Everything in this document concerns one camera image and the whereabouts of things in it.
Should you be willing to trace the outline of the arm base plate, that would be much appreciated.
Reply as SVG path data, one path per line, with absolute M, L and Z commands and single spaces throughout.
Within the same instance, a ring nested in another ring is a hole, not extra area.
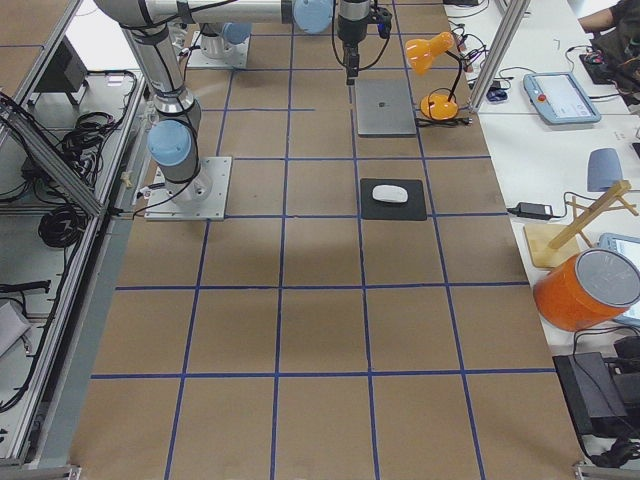
M 200 173 L 176 197 L 180 188 L 169 183 L 150 193 L 150 206 L 143 211 L 150 221 L 222 221 L 225 217 L 232 158 L 204 157 L 200 160 Z
M 242 43 L 229 43 L 224 37 L 194 33 L 189 66 L 195 69 L 244 70 L 247 67 L 250 38 Z

